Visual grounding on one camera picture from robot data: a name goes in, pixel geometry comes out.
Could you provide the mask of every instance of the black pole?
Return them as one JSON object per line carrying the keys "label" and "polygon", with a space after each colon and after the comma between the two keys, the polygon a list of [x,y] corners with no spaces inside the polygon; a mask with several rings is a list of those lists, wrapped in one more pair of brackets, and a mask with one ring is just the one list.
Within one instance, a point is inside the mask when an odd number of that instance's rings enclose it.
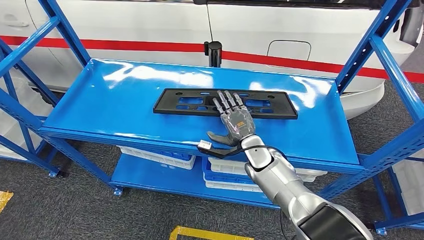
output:
{"label": "black pole", "polygon": [[209,56],[209,67],[220,68],[222,63],[223,45],[219,41],[204,43],[204,54]]}

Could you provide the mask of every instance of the shelf foot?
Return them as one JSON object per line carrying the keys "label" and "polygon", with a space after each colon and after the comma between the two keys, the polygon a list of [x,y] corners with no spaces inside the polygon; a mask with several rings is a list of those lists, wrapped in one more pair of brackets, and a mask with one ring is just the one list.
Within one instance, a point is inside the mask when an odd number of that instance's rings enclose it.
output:
{"label": "shelf foot", "polygon": [[114,191],[113,191],[113,194],[115,195],[115,196],[122,196],[122,191],[124,190],[124,188],[123,187],[117,187],[117,188],[115,188],[114,189]]}
{"label": "shelf foot", "polygon": [[378,235],[382,235],[382,236],[386,236],[387,235],[387,230],[386,230],[385,227],[377,228],[375,231],[377,232]]}
{"label": "shelf foot", "polygon": [[58,171],[58,172],[51,171],[51,172],[48,173],[48,176],[51,177],[51,178],[62,179],[62,178],[66,178],[67,176],[69,176],[69,173],[66,172],[66,171],[61,171],[61,170]]}

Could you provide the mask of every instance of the red stripe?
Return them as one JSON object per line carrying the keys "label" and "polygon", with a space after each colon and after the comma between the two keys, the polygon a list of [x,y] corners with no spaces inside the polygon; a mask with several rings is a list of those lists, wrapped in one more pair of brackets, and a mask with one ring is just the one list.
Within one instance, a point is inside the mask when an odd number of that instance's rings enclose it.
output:
{"label": "red stripe", "polygon": [[[3,36],[0,38],[8,45],[20,45],[26,37],[23,36]],[[123,51],[156,51],[156,52],[186,52],[186,53],[203,53],[203,43],[183,43],[183,42],[153,42],[153,41],[121,41],[121,40],[93,40],[82,39],[82,44],[86,49],[103,49],[103,50],[123,50]],[[38,47],[49,48],[68,48],[67,43],[62,38],[43,38]],[[317,61],[305,61],[299,59],[291,59],[284,57],[274,57],[265,55],[256,55],[250,53],[222,51],[222,59],[253,63],[265,64],[278,67],[314,70],[328,73],[339,73],[343,65],[334,63],[325,63]],[[424,84],[424,73],[404,72],[408,80],[412,83]],[[358,76],[387,79],[388,76],[384,69],[363,67],[359,70]]]}
{"label": "red stripe", "polygon": [[[0,38],[8,45],[20,45],[24,36],[2,36]],[[86,49],[127,50],[127,51],[157,51],[157,52],[187,52],[203,53],[203,43],[154,42],[154,41],[116,41],[81,39]],[[63,38],[43,38],[37,47],[69,48]]]}

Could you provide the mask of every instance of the robot finger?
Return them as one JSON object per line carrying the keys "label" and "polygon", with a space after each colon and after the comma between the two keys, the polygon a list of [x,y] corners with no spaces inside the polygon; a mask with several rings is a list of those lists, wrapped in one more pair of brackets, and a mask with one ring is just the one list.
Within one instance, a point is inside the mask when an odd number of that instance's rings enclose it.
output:
{"label": "robot finger", "polygon": [[240,98],[240,96],[237,93],[233,93],[235,100],[237,101],[238,105],[243,106],[243,101]]}
{"label": "robot finger", "polygon": [[233,96],[231,96],[230,92],[225,90],[224,93],[225,93],[226,97],[228,98],[228,102],[229,102],[229,104],[231,104],[231,107],[235,107],[236,102],[234,101]]}
{"label": "robot finger", "polygon": [[212,99],[212,101],[215,104],[216,109],[218,110],[219,114],[223,114],[224,113],[224,110],[223,110],[223,107],[220,105],[220,102],[218,101],[218,99],[216,97],[214,97]]}
{"label": "robot finger", "polygon": [[224,110],[229,109],[230,105],[228,105],[227,99],[225,98],[223,92],[218,90],[217,93],[219,95],[219,98],[221,99],[222,104],[224,105]]}

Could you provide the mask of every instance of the white plastic crate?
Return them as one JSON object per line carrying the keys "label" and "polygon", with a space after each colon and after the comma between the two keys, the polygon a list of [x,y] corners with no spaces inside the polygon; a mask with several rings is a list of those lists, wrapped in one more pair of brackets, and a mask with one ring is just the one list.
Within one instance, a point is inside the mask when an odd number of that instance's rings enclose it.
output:
{"label": "white plastic crate", "polygon": [[256,184],[233,183],[233,182],[226,182],[226,181],[210,181],[210,180],[206,180],[205,173],[203,173],[203,180],[207,188],[262,193],[262,190]]}
{"label": "white plastic crate", "polygon": [[[32,90],[25,80],[18,78],[14,79],[13,86],[19,99],[19,103],[22,104],[31,113],[36,116],[48,116],[50,114],[53,109],[52,105],[45,102],[40,93]],[[8,92],[3,79],[0,80],[0,88],[5,92]],[[1,109],[0,123],[0,135],[12,141],[21,148],[28,150],[18,121]],[[34,148],[37,149],[42,142],[42,138],[31,130],[29,131],[29,135],[31,137]],[[18,155],[3,145],[0,145],[0,156],[25,159],[24,157]]]}
{"label": "white plastic crate", "polygon": [[[245,162],[243,161],[224,160],[224,159],[217,159],[213,157],[209,157],[208,160],[210,162],[210,169],[213,172],[225,173],[225,174],[247,175],[245,171]],[[327,172],[320,171],[320,170],[296,168],[296,174],[304,182],[313,182],[315,181],[316,177],[325,175],[327,174]]]}
{"label": "white plastic crate", "polygon": [[[424,158],[424,149],[411,157]],[[424,212],[424,162],[402,160],[393,165],[408,215]]]}
{"label": "white plastic crate", "polygon": [[195,159],[196,159],[195,155],[192,155],[187,160],[187,159],[178,159],[175,157],[170,157],[170,156],[158,154],[155,152],[140,150],[133,147],[127,147],[127,146],[117,146],[117,147],[120,148],[120,151],[123,154],[128,154],[128,155],[132,155],[142,159],[147,159],[147,160],[155,161],[161,164],[171,165],[171,166],[188,169],[188,170],[191,170],[193,168],[193,165],[195,164]]}

